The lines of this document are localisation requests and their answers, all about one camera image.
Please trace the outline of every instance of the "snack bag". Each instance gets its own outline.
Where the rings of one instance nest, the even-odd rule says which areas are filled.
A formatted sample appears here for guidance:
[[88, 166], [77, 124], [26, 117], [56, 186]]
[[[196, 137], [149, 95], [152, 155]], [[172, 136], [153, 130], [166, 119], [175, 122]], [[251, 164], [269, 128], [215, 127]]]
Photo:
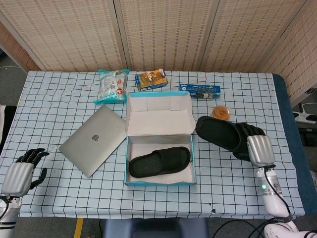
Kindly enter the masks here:
[[94, 103], [125, 103], [127, 101], [125, 87], [129, 72], [128, 69], [116, 71], [99, 69], [100, 86], [98, 98]]

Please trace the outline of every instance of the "laptop lid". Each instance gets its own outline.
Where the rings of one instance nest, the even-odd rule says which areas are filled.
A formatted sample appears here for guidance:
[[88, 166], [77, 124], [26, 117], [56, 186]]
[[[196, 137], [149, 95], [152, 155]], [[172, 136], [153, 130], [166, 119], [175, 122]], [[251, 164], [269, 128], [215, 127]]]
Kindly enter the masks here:
[[90, 177], [125, 139], [124, 124], [107, 106], [101, 106], [59, 150]]

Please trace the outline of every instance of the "table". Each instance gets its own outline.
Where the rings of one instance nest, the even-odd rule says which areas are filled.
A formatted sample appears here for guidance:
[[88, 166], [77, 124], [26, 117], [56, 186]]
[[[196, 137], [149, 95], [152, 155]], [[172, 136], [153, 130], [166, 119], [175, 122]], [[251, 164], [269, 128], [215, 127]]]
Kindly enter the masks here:
[[[137, 91], [130, 72], [127, 91]], [[169, 84], [154, 91], [178, 90], [178, 84], [219, 85], [216, 101], [193, 99], [193, 116], [210, 115], [216, 105], [226, 105], [232, 122], [253, 124], [271, 138], [283, 195], [295, 216], [304, 209], [281, 122], [272, 74], [166, 71]], [[263, 218], [256, 170], [228, 151], [193, 135], [197, 184], [179, 187], [128, 187], [123, 184], [124, 141], [107, 161], [86, 178], [59, 151], [61, 145], [100, 106], [99, 77], [95, 72], [34, 72], [28, 74], [19, 107], [0, 159], [0, 183], [8, 166], [31, 148], [51, 153], [40, 162], [48, 176], [22, 199], [21, 216], [89, 218], [235, 217]], [[125, 118], [125, 104], [108, 104]]]

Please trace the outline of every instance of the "blue table edge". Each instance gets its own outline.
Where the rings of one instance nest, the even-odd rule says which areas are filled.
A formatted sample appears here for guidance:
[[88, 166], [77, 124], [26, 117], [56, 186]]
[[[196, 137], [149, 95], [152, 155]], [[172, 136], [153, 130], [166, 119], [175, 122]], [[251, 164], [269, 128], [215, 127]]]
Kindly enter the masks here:
[[315, 214], [317, 213], [317, 192], [295, 123], [293, 110], [286, 90], [286, 84], [283, 77], [280, 75], [272, 75], [289, 152], [292, 155], [293, 164], [296, 168], [298, 192], [302, 200], [305, 215]]

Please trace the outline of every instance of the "slipper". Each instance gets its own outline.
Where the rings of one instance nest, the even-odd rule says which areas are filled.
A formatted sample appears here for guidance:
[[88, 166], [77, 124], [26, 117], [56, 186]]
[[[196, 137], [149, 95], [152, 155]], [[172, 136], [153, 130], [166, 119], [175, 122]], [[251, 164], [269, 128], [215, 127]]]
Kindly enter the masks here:
[[190, 151], [186, 147], [172, 147], [134, 158], [129, 172], [135, 178], [172, 174], [185, 169], [189, 162]]
[[250, 135], [265, 135], [261, 128], [243, 123], [232, 123], [208, 116], [198, 119], [196, 132], [202, 139], [211, 142], [240, 159], [250, 161], [247, 137]]

